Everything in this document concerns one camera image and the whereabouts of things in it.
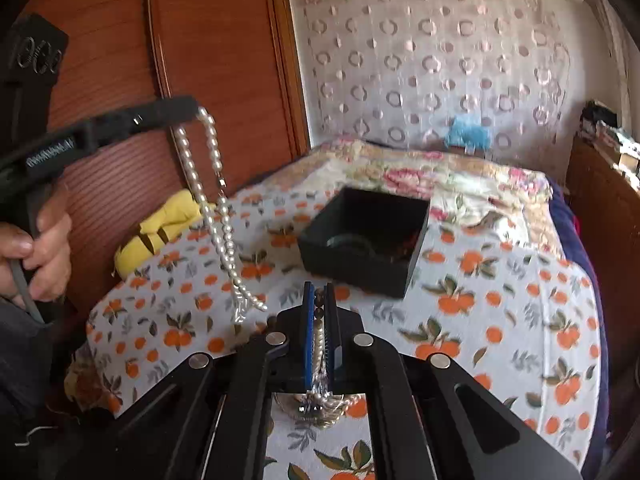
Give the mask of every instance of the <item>floral bedspread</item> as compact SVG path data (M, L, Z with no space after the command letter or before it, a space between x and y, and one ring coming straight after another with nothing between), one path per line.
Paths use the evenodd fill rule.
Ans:
M92 310L84 351L91 355L101 385L96 388L72 372L68 380L76 383L76 395L93 396L94 403L107 405L118 416L191 353L225 355L265 330L268 316L300 304L305 280L317 286L326 280L303 269L296 234L340 186L362 182L360 175L369 166L379 169L373 173L373 187L431 194L430 227L404 300L338 284L338 305L358 311L368 332L400 352L425 359L442 351L453 357L580 467L599 390L599 322L585 272L556 259L558 244L542 248L539 238L532 240L526 210L548 200L546 180L449 155L413 158L393 152L385 162L354 156L355 149L370 149L355 144L333 144L231 201L241 273L266 301L267 313L252 310L242 325L230 322L230 283L206 231L196 224ZM346 168L340 165L352 156ZM377 162L363 163L361 156ZM336 168L347 177L335 178L331 187L329 175ZM491 203L484 197L488 210L503 216L478 226L475 218L486 215L473 213L474 206L467 204L479 206L486 189L495 199ZM441 192L451 193L451 204L448 198L436 198ZM473 221L450 222L467 218ZM552 241L555 231L544 232ZM275 403L272 418L267 478L329 479L340 470L351 480L372 480L364 402L327 430L295 423Z
M471 156L405 152L338 139L279 171L267 184L310 191L347 184L430 199L432 217L460 226L478 224L495 212L491 228L502 241L563 256L548 210L552 189L536 171Z

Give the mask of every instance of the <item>yellow pillow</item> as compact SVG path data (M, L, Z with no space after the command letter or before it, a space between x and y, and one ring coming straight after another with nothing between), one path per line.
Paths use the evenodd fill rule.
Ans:
M118 248L113 257L116 272L126 280L146 259L158 254L167 241L173 240L200 218L200 208L191 192L188 189L177 192L140 223L140 234Z

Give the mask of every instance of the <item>finger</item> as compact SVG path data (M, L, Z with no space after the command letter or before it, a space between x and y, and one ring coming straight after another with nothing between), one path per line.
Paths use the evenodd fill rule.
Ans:
M64 182L60 182L54 188L54 192L42 206L38 213L36 225L38 231L43 233L56 225L66 213L66 202L69 191Z
M0 257L25 258L33 251L33 239L15 225L0 223Z
M63 215L60 221L36 239L33 253L22 262L25 269L35 269L50 262L58 251L67 243L71 231L71 217Z
M51 301L61 296L71 276L69 244L65 244L53 259L42 266L29 284L29 292L35 301Z
M0 260L0 296L12 298L17 292L18 288L15 286L9 263Z

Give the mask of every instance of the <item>wooden door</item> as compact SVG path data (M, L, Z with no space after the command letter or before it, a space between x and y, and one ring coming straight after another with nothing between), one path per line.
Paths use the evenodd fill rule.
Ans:
M149 0L164 95L192 94L216 118L230 190L297 155L272 0ZM207 194L206 140L188 128Z

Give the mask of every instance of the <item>black box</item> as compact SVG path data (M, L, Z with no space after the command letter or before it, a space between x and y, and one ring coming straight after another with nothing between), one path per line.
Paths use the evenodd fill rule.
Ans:
M427 232L429 202L345 187L298 236L312 274L404 298Z

